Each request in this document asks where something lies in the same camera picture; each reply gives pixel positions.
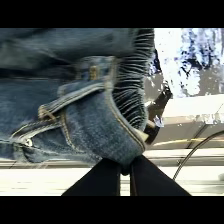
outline metal rivet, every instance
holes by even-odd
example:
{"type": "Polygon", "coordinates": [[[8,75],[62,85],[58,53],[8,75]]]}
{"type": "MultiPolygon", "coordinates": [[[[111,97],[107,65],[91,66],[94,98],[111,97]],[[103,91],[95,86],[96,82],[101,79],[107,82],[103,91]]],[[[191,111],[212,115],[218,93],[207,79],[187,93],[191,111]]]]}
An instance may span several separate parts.
{"type": "Polygon", "coordinates": [[[91,66],[89,69],[90,73],[90,79],[91,80],[96,80],[97,79],[97,67],[96,66],[91,66]]]}
{"type": "Polygon", "coordinates": [[[24,144],[25,144],[26,146],[28,146],[28,147],[33,146],[33,142],[32,142],[31,139],[26,139],[24,144]]]}

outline dark object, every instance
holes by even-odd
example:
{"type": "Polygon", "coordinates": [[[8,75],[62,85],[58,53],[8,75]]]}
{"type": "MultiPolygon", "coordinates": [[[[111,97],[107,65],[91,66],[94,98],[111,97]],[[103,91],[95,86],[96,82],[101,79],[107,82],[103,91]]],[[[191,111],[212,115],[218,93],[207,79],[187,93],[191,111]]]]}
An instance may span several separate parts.
{"type": "MultiPolygon", "coordinates": [[[[144,156],[132,162],[129,173],[131,196],[190,196],[144,156]]],[[[103,159],[62,196],[119,196],[120,174],[118,163],[103,159]]]]}
{"type": "Polygon", "coordinates": [[[174,177],[173,180],[175,180],[177,178],[177,175],[180,173],[180,170],[183,168],[183,166],[185,165],[185,163],[190,159],[190,157],[196,152],[197,149],[199,149],[201,146],[203,146],[205,143],[207,143],[208,141],[210,141],[213,138],[216,138],[220,135],[223,135],[224,131],[219,131],[216,132],[213,135],[208,136],[205,140],[203,140],[202,142],[198,143],[191,151],[190,153],[184,158],[184,160],[182,161],[182,163],[180,163],[174,177]]]}

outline curved wire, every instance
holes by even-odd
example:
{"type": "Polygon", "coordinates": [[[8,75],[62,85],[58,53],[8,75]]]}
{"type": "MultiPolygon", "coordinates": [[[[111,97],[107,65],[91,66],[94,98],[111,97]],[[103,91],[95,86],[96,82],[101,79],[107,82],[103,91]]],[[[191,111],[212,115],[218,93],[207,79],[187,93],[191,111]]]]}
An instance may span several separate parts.
{"type": "Polygon", "coordinates": [[[183,168],[183,166],[186,164],[186,162],[189,160],[189,158],[196,152],[197,149],[199,149],[201,146],[203,146],[205,143],[207,143],[208,141],[210,141],[211,139],[218,137],[219,135],[223,135],[224,134],[224,130],[223,131],[219,131],[216,132],[213,135],[208,136],[205,140],[203,140],[202,142],[200,142],[199,144],[197,144],[191,151],[190,153],[184,158],[184,160],[182,161],[182,163],[179,165],[173,180],[176,179],[177,175],[180,173],[180,170],[183,168]]]}

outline blue denim jeans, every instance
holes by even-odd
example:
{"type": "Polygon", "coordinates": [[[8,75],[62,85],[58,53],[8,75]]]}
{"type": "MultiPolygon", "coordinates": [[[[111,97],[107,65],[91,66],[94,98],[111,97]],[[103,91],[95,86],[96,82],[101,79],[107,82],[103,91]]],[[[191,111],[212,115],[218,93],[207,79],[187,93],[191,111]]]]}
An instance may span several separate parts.
{"type": "Polygon", "coordinates": [[[149,28],[50,28],[2,41],[0,157],[128,165],[145,149],[134,128],[147,120],[153,46],[149,28]]]}

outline jeans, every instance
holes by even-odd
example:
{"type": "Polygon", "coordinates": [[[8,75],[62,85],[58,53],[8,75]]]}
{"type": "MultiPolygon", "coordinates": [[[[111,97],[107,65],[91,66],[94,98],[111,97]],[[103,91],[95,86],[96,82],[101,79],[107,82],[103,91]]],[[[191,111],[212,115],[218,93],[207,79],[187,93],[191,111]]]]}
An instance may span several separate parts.
{"type": "Polygon", "coordinates": [[[141,155],[135,129],[147,120],[143,76],[153,29],[30,32],[0,35],[0,157],[128,165],[141,155]]]}

